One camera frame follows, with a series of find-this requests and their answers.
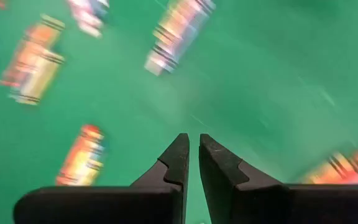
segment green background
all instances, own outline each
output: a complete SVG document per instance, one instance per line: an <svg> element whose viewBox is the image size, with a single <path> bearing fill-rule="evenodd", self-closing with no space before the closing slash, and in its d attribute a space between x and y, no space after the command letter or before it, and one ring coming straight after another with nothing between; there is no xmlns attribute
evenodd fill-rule
<svg viewBox="0 0 358 224"><path fill-rule="evenodd" d="M329 153L358 146L358 1L216 0L173 74L143 68L167 0L111 1L103 38L83 33L62 0L7 1L0 77L41 13L66 24L66 62L39 106L0 86L0 223L26 192L53 185L83 124L109 148L96 185L129 185L178 133L191 141L187 223L209 223L198 138L209 133L252 165L299 180Z"/></svg>

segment green table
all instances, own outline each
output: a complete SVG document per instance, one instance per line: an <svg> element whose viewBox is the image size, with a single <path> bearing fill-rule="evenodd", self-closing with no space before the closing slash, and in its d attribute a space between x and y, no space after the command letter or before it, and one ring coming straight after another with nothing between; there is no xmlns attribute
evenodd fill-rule
<svg viewBox="0 0 358 224"><path fill-rule="evenodd" d="M66 24L66 63L39 106L0 86L0 223L26 192L53 185L83 124L106 133L96 185L129 185L181 132L191 141L187 223L209 223L198 138L209 133L284 182L343 145L358 146L358 1L216 0L174 74L144 70L167 0L111 1L103 38L83 33L63 0L0 11L0 77L41 13Z"/></svg>

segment green surface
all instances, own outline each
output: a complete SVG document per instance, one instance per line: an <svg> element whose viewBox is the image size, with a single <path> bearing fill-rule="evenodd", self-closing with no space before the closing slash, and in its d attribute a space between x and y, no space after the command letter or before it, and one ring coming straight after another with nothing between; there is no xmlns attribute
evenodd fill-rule
<svg viewBox="0 0 358 224"><path fill-rule="evenodd" d="M209 223L199 133L282 181L358 145L358 1L217 0L175 73L155 77L143 65L166 3L112 1L102 39L77 28L65 1L0 11L0 77L41 13L67 26L55 48L66 63L39 106L0 86L0 223L12 222L21 195L53 185L86 123L109 146L97 185L129 185L189 133L187 223Z"/></svg>

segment green mat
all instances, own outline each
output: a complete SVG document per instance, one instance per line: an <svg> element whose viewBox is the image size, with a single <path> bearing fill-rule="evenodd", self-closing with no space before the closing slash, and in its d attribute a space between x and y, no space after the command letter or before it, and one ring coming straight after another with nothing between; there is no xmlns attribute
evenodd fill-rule
<svg viewBox="0 0 358 224"><path fill-rule="evenodd" d="M342 145L358 146L358 1L216 0L173 74L144 70L167 0L111 1L103 38L76 26L65 1L7 1L0 77L41 13L66 29L65 64L39 106L0 86L0 223L24 193L53 185L83 124L108 157L96 185L129 185L178 133L191 141L187 223L210 223L198 169L209 133L247 162L293 182Z"/></svg>

